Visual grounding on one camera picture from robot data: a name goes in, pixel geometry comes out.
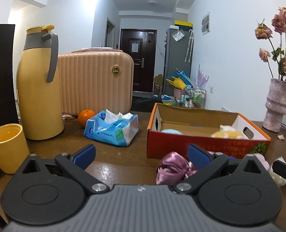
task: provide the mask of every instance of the yellow plastic bag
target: yellow plastic bag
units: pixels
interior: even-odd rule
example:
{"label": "yellow plastic bag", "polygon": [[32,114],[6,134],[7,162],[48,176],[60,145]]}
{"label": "yellow plastic bag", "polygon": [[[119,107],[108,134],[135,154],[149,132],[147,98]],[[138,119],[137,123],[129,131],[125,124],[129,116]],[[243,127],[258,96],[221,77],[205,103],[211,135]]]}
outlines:
{"label": "yellow plastic bag", "polygon": [[168,79],[166,79],[166,81],[178,89],[184,90],[186,88],[186,84],[184,83],[184,81],[181,80],[181,78],[172,78],[174,79],[174,81]]}

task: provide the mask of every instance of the orange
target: orange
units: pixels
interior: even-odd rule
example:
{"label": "orange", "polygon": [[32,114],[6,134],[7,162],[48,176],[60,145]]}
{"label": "orange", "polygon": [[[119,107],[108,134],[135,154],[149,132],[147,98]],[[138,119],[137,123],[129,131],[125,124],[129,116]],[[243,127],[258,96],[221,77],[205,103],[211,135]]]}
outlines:
{"label": "orange", "polygon": [[87,120],[95,115],[93,110],[83,110],[79,113],[77,120],[82,127],[86,127]]}

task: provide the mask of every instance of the mug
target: mug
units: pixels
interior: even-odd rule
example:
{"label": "mug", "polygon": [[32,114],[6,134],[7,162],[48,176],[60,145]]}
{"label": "mug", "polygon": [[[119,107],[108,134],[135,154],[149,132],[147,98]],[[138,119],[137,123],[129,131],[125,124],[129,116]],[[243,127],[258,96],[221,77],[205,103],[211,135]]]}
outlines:
{"label": "mug", "polygon": [[0,169],[3,172],[14,174],[29,154],[21,125],[0,126]]}

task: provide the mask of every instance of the thermos lid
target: thermos lid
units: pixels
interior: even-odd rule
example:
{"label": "thermos lid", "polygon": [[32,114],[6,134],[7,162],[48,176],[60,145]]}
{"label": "thermos lid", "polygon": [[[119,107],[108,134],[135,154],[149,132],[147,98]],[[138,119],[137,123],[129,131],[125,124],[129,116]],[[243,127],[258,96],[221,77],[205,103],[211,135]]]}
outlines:
{"label": "thermos lid", "polygon": [[27,29],[27,35],[32,34],[32,33],[38,33],[38,32],[50,32],[53,30],[55,26],[53,24],[49,24],[47,26],[35,26],[32,28]]}

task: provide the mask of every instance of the yellow and white plush toy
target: yellow and white plush toy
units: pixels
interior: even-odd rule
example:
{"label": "yellow and white plush toy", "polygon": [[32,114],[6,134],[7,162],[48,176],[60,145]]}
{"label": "yellow and white plush toy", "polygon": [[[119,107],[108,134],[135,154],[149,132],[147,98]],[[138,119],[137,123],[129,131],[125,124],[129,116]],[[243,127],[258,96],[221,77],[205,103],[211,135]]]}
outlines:
{"label": "yellow and white plush toy", "polygon": [[220,131],[211,135],[212,138],[245,139],[243,133],[229,125],[220,125]]}

